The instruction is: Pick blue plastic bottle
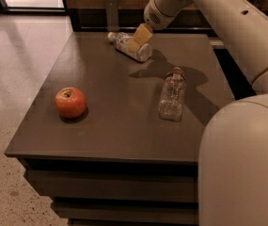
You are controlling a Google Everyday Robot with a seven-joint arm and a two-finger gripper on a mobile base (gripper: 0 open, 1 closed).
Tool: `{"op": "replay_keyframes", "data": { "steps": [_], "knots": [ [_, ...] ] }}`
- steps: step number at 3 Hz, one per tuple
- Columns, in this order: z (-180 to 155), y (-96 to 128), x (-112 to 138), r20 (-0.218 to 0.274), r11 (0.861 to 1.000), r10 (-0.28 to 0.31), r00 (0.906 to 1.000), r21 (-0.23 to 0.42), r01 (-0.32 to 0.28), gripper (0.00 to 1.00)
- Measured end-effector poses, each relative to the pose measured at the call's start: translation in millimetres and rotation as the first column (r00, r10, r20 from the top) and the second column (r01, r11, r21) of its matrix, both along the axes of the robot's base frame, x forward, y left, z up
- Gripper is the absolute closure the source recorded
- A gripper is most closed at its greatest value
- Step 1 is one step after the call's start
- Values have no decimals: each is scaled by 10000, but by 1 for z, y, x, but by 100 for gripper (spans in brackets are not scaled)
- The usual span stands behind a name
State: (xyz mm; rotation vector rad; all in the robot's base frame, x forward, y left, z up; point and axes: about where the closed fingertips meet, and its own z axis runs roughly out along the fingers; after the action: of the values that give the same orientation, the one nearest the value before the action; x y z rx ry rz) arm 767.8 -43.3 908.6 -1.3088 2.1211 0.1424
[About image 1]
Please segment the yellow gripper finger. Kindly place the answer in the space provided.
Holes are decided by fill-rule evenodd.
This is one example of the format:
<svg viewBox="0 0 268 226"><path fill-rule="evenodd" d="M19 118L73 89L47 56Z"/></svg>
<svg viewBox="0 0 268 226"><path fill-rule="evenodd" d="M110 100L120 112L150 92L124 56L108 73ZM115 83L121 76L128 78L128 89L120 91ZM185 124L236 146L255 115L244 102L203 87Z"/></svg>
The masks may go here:
<svg viewBox="0 0 268 226"><path fill-rule="evenodd" d="M129 43L132 52L138 51L153 35L153 30L149 24L141 24L134 32L133 38Z"/></svg>

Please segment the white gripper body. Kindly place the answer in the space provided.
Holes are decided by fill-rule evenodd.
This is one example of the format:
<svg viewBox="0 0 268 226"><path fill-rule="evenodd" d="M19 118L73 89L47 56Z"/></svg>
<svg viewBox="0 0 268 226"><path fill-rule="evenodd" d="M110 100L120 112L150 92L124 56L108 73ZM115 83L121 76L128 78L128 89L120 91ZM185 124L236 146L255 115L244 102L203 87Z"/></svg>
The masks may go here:
<svg viewBox="0 0 268 226"><path fill-rule="evenodd" d="M153 30L167 28L181 10L192 4L192 0L149 0L144 9L144 21Z"/></svg>

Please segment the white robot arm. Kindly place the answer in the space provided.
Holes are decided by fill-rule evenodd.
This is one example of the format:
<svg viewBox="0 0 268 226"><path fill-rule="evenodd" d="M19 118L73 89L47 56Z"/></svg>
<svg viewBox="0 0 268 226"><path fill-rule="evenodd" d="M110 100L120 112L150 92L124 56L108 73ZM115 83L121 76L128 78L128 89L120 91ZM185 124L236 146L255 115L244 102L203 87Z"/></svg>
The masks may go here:
<svg viewBox="0 0 268 226"><path fill-rule="evenodd" d="M150 0L134 45L196 4L255 95L210 120L198 157L199 226L268 226L268 17L247 0Z"/></svg>

